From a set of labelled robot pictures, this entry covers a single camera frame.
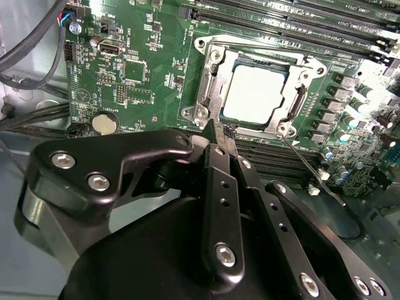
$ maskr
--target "ram slot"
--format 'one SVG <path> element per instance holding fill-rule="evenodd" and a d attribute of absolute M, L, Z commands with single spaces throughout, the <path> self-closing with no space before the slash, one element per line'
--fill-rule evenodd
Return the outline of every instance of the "ram slot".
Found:
<path fill-rule="evenodd" d="M 389 22 L 400 23 L 400 16 L 395 12 L 376 9 L 367 3 L 359 3 L 350 0 L 298 0 L 307 6 L 318 6 L 333 11 L 340 11 L 347 15 L 358 16 L 368 21 L 376 21 L 379 24 L 386 24 Z"/>

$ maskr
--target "mounting hole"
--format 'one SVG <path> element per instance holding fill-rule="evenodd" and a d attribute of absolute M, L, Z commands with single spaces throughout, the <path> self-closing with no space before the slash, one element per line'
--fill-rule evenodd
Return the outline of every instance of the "mounting hole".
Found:
<path fill-rule="evenodd" d="M 273 204 L 273 203 L 271 203 L 269 206 L 270 206 L 273 210 L 275 210 L 275 211 L 278 210 L 278 207 L 277 207 L 275 204 Z"/>
<path fill-rule="evenodd" d="M 197 42 L 197 45 L 198 45 L 199 48 L 204 48 L 204 46 L 206 45 L 206 43 L 205 43 L 202 39 L 200 39 L 200 40 Z"/>
<path fill-rule="evenodd" d="M 228 208 L 229 206 L 231 206 L 231 205 L 229 204 L 229 202 L 226 201 L 225 198 L 221 198 L 221 199 L 219 200 L 219 202 L 221 202 L 221 204 L 222 204 L 224 207 L 226 207 L 226 208 Z"/>
<path fill-rule="evenodd" d="M 222 185 L 224 188 L 229 189 L 229 184 L 226 183 L 225 181 L 221 181 L 221 185 Z"/>
<path fill-rule="evenodd" d="M 187 146 L 187 145 L 189 144 L 188 140 L 187 140 L 187 139 L 184 139 L 184 138 L 181 137 L 181 136 L 177 136 L 177 137 L 176 137 L 176 141 L 177 141 L 179 144 L 183 145 L 183 146 Z"/>
<path fill-rule="evenodd" d="M 281 230 L 282 230 L 284 233 L 286 233 L 286 232 L 289 231 L 288 228 L 287 228 L 284 224 L 282 224 L 282 223 L 279 223 L 279 228 L 281 228 Z"/>

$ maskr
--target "capacitor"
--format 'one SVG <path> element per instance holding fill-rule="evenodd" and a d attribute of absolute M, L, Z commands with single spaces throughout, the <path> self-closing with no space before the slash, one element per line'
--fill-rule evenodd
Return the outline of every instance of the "capacitor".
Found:
<path fill-rule="evenodd" d="M 354 167 L 356 167 L 357 170 L 361 170 L 364 167 L 364 164 L 361 161 L 359 161 L 359 162 L 356 162 Z"/>
<path fill-rule="evenodd" d="M 103 41 L 103 38 L 101 36 L 93 36 L 90 39 L 89 44 L 93 48 L 96 48 L 102 41 Z"/>
<path fill-rule="evenodd" d="M 360 114 L 368 112 L 368 104 L 362 101 L 356 101 L 351 104 L 351 107 L 358 111 Z"/>
<path fill-rule="evenodd" d="M 385 117 L 383 117 L 383 116 L 377 117 L 376 120 L 380 125 L 382 125 L 385 128 L 389 129 L 389 128 L 393 127 L 393 123 L 390 120 L 388 120 Z"/>
<path fill-rule="evenodd" d="M 387 134 L 381 134 L 380 139 L 385 145 L 389 146 L 390 148 L 396 145 L 396 141 Z"/>
<path fill-rule="evenodd" d="M 69 31 L 76 36 L 80 35 L 82 32 L 82 26 L 78 22 L 71 22 L 68 26 Z"/>
<path fill-rule="evenodd" d="M 333 181 L 337 184 L 340 185 L 343 183 L 344 179 L 339 176 L 339 174 L 335 174 L 333 177 Z"/>
<path fill-rule="evenodd" d="M 350 134 L 345 133 L 343 130 L 336 132 L 335 136 L 340 143 L 345 143 L 350 139 Z"/>
<path fill-rule="evenodd" d="M 336 169 L 336 172 L 339 174 L 341 178 L 346 178 L 349 176 L 349 171 L 346 170 L 346 167 L 340 166 Z"/>
<path fill-rule="evenodd" d="M 382 91 L 379 89 L 373 89 L 369 86 L 363 86 L 360 90 L 360 94 L 362 94 L 365 98 L 370 101 L 374 101 L 382 98 Z"/>
<path fill-rule="evenodd" d="M 333 158 L 333 153 L 331 152 L 331 150 L 329 150 L 328 147 L 325 147 L 324 149 L 321 150 L 321 155 L 326 159 Z"/>
<path fill-rule="evenodd" d="M 118 124 L 113 114 L 100 113 L 93 117 L 92 127 L 98 134 L 106 135 L 115 133 Z"/>
<path fill-rule="evenodd" d="M 354 129 L 358 126 L 358 123 L 360 122 L 357 119 L 354 119 L 352 116 L 347 115 L 346 117 L 344 117 L 343 122 L 349 126 L 350 129 Z"/>

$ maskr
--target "dimm slot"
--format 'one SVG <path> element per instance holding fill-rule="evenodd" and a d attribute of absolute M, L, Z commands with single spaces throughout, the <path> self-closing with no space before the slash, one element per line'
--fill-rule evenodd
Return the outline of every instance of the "dimm slot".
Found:
<path fill-rule="evenodd" d="M 229 15 L 226 14 L 221 14 L 219 12 L 214 12 L 214 11 L 205 11 L 205 10 L 200 10 L 201 15 L 199 16 L 199 21 L 219 21 L 219 22 L 225 22 L 227 24 L 234 24 L 236 26 L 243 26 L 247 28 L 251 28 L 253 30 L 257 30 L 263 33 L 281 33 L 283 36 L 287 37 L 292 37 L 292 38 L 300 38 L 300 40 L 307 40 L 310 41 L 314 44 L 318 45 L 324 45 L 332 48 L 332 46 L 335 46 L 336 48 L 343 50 L 346 49 L 351 50 L 352 53 L 358 54 L 358 55 L 364 55 L 364 56 L 369 56 L 370 50 L 368 49 L 363 49 L 360 47 L 348 45 L 348 44 L 343 44 L 341 42 L 335 42 L 332 40 L 324 40 L 321 39 L 320 37 L 313 37 L 313 36 L 307 36 L 304 33 L 297 33 L 294 31 L 290 31 L 287 29 L 282 29 L 282 28 L 277 28 L 277 27 L 272 27 L 272 26 L 267 26 L 263 25 L 261 23 L 257 23 L 254 21 L 249 21 L 245 19 L 239 19 L 239 18 L 232 18 Z"/>

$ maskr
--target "metal arm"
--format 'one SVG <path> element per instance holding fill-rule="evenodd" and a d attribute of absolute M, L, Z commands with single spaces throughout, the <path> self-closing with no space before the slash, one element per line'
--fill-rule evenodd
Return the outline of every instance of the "metal arm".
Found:
<path fill-rule="evenodd" d="M 114 207 L 169 188 L 180 189 L 183 197 L 110 234 L 109 214 Z M 252 219 L 253 229 L 241 213 Z M 252 299 L 267 299 L 259 285 L 271 271 L 285 282 L 286 288 L 278 293 L 283 299 L 392 299 L 384 282 L 286 185 L 274 181 L 265 190 L 255 168 L 237 156 L 232 135 L 213 120 L 190 139 L 165 130 L 39 145 L 31 154 L 15 220 L 24 238 L 71 272 L 64 299 L 85 299 L 105 286 L 109 289 L 101 293 L 103 299 L 115 299 L 118 293 L 138 295 L 145 289 L 135 280 L 113 281 L 115 274 L 105 276 L 108 282 L 99 282 L 103 280 L 99 274 L 91 277 L 88 273 L 103 270 L 97 265 L 102 256 L 121 264 L 118 274 L 139 272 L 129 267 L 132 259 L 134 268 L 146 261 L 146 267 L 154 270 L 148 281 L 163 283 L 151 292 L 147 289 L 146 299 L 151 298 L 149 293 L 180 299 L 176 291 L 185 291 L 186 297 L 190 291 L 191 299 L 217 294 L 243 299 L 244 286 Z M 179 225 L 173 227 L 174 234 L 198 244 L 198 251 L 188 254 L 175 237 L 168 242 L 160 239 L 161 233 L 147 235 L 154 228 L 165 232 L 175 222 Z M 185 226 L 199 226 L 199 234 Z M 253 230 L 263 243 L 249 242 Z M 132 236 L 145 242 L 132 244 Z M 150 253 L 157 253 L 153 254 L 157 259 L 148 260 Z M 180 253 L 198 263 L 182 262 L 179 255 L 163 260 L 164 253 Z M 273 260 L 279 267 L 260 270 L 258 262 L 249 258 L 253 253 L 269 253 L 262 260 Z M 176 272 L 184 279 L 175 278 Z M 134 276 L 147 278 L 145 273 Z"/>

